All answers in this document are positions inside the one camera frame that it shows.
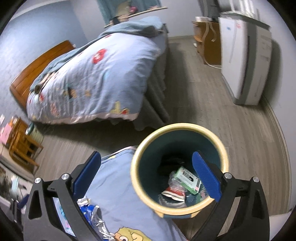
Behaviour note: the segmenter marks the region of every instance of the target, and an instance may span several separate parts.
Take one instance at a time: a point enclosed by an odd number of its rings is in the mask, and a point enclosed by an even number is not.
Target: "trash bin rim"
[[[229,172],[229,160],[228,160],[228,155],[227,151],[221,142],[221,140],[210,130],[196,125],[196,124],[190,124],[190,123],[177,123],[177,124],[171,124],[164,126],[153,133],[151,133],[149,136],[147,136],[141,144],[138,146],[137,150],[135,151],[135,154],[132,158],[131,162],[131,170],[130,170],[130,175],[131,175],[131,182],[133,185],[133,188],[139,198],[142,200],[143,203],[145,203],[148,207],[153,209],[154,211],[158,212],[158,214],[163,213],[167,215],[187,215],[187,214],[192,214],[200,211],[201,209],[205,208],[208,206],[214,199],[207,197],[200,203],[190,206],[190,207],[185,207],[185,208],[169,208],[169,207],[164,207],[155,202],[152,198],[150,198],[147,193],[143,190],[143,187],[140,183],[139,179],[139,173],[138,173],[138,167],[139,167],[139,162],[137,160],[140,160],[144,151],[146,148],[159,136],[171,132],[171,131],[177,131],[177,130],[190,130],[190,131],[195,131],[199,134],[202,134],[204,137],[206,137],[216,148],[220,162],[221,162],[221,171],[222,173]]]

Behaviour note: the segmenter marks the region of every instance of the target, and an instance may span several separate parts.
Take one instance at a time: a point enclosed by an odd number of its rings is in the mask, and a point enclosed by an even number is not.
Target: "paper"
[[[2,114],[2,115],[0,116],[0,125],[2,125],[4,119],[5,119],[5,116]]]

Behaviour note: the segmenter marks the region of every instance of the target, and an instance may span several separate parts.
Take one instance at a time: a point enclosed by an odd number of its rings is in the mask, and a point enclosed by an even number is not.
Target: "blue wall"
[[[0,115],[5,115],[2,126],[13,115],[27,120],[9,91],[11,82],[36,58],[65,40],[76,47],[88,42],[70,1],[39,7],[8,23],[0,35]]]

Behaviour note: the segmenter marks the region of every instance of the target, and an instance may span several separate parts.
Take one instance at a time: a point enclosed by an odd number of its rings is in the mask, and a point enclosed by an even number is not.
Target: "white appliance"
[[[219,18],[222,75],[235,104],[257,105],[271,57],[269,26],[237,12]]]

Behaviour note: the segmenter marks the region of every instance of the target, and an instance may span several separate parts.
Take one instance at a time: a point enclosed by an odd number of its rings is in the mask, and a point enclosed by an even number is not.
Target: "curtain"
[[[109,24],[110,20],[116,16],[117,6],[127,0],[97,0],[100,11],[102,13],[105,24]],[[148,10],[152,6],[161,7],[160,0],[129,0],[131,6],[138,8],[138,12]]]

